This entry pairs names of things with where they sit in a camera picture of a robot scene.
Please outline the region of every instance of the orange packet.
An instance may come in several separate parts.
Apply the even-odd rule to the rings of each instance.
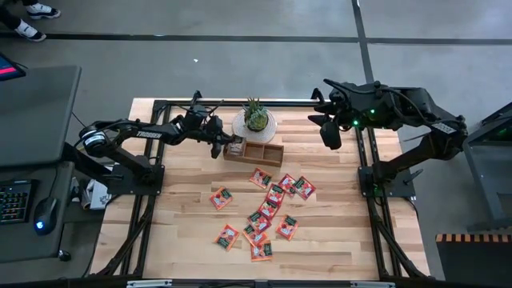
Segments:
[[[226,251],[229,251],[234,242],[237,241],[239,235],[240,232],[226,224],[221,233],[215,239],[214,243],[219,244],[222,248],[226,249]]]
[[[268,261],[272,260],[272,245],[270,241],[262,243],[260,246],[252,246],[250,248],[250,260],[255,261]]]
[[[286,174],[285,177],[281,179],[278,183],[278,186],[283,188],[285,192],[288,193],[290,197],[295,195],[295,190],[291,189],[293,184],[295,183],[295,179],[293,179],[289,174]]]
[[[250,176],[249,181],[265,189],[270,184],[271,179],[272,174],[256,168],[252,176]]]
[[[263,204],[258,208],[258,212],[265,216],[265,218],[269,219],[269,221],[271,221],[278,212],[279,208],[280,206],[278,204],[265,200]]]
[[[266,200],[276,203],[278,206],[281,205],[282,200],[285,197],[285,191],[283,188],[272,184],[270,185],[269,192],[266,194]]]
[[[229,202],[233,201],[233,196],[227,188],[220,187],[210,196],[210,201],[214,204],[217,210],[220,210]]]
[[[256,230],[251,225],[247,225],[242,233],[246,236],[252,246],[258,246],[267,239],[265,232],[257,234]]]
[[[307,200],[312,193],[317,189],[311,182],[309,182],[304,176],[301,176],[291,188],[304,200]]]
[[[257,234],[261,234],[272,225],[265,216],[257,211],[252,213],[247,220],[249,220],[249,224],[254,228]]]
[[[297,228],[297,220],[293,219],[289,215],[284,215],[278,225],[278,228],[275,231],[289,241],[294,236]]]

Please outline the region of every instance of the person's foot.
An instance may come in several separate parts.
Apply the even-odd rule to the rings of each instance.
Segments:
[[[42,18],[53,19],[58,18],[61,15],[61,11],[41,3],[25,6],[25,8],[26,12],[34,20],[39,20]]]
[[[44,33],[37,31],[32,26],[26,24],[23,20],[18,28],[14,29],[14,31],[29,41],[41,42],[46,39],[46,35]]]

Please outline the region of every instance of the wooden table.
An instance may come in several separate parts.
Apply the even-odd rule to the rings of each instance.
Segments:
[[[134,99],[130,119],[148,122],[153,101],[152,98]],[[227,133],[231,132],[230,122],[239,110],[237,107],[217,110]],[[224,161],[222,156],[212,159],[210,146],[185,140],[179,146],[165,149],[166,175],[155,206],[144,278],[378,278],[368,210],[356,175],[360,164],[354,130],[342,133],[342,148],[331,151],[322,144],[319,127],[307,120],[311,108],[283,107],[270,111],[278,121],[278,131],[270,143],[284,145],[284,162],[280,168],[262,168],[274,174],[273,182],[288,173],[295,178],[304,175],[317,187],[307,201],[298,196],[285,197],[272,221],[273,227],[267,231],[274,259],[251,262],[250,244],[243,235],[229,252],[213,244],[226,223],[242,231],[247,225],[246,217],[262,203],[266,190],[248,181],[256,165]],[[182,113],[173,109],[171,118]],[[395,132],[376,130],[375,133],[381,159],[401,153]],[[129,139],[123,147],[133,154],[143,154],[144,145],[145,140]],[[209,196],[220,186],[228,187],[234,200],[216,211]],[[121,196],[107,207],[91,273],[103,268],[125,240],[133,201],[133,196]],[[393,198],[390,211],[398,243],[416,266],[428,274],[413,208],[408,202]],[[299,222],[290,242],[276,236],[274,231],[283,214]],[[386,266],[391,271],[388,247],[382,247]],[[137,243],[132,266],[136,263],[135,251],[138,251]]]

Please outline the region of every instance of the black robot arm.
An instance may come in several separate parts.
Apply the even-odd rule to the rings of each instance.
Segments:
[[[388,87],[380,82],[361,86],[329,79],[324,82],[334,88],[329,94],[330,102],[315,90],[312,98],[318,98],[320,103],[314,110],[323,115],[308,118],[320,125],[322,140],[332,150],[342,145],[339,131],[352,127],[398,130],[405,124],[430,128],[416,148],[393,160],[374,163],[376,182],[388,182],[427,159],[449,160],[462,151],[467,137],[464,117],[455,117],[437,106],[425,89]]]
[[[151,182],[154,176],[154,166],[149,159],[143,156],[134,156],[121,148],[121,144],[128,138],[148,138],[176,146],[185,139],[206,142],[212,145],[211,157],[217,158],[222,146],[232,142],[241,142],[242,138],[226,134],[222,128],[222,120],[212,113],[218,108],[208,110],[195,103],[196,96],[186,115],[178,115],[168,123],[144,123],[140,120],[130,121],[120,119],[117,121],[98,121],[82,129],[80,139],[88,155],[102,158],[107,157],[131,170],[134,177],[142,182]],[[107,131],[118,134],[110,139]]]

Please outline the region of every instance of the wooden box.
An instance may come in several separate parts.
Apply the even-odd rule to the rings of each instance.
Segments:
[[[229,145],[224,146],[224,159],[229,161],[281,167],[284,146],[244,142],[242,148],[232,154]]]

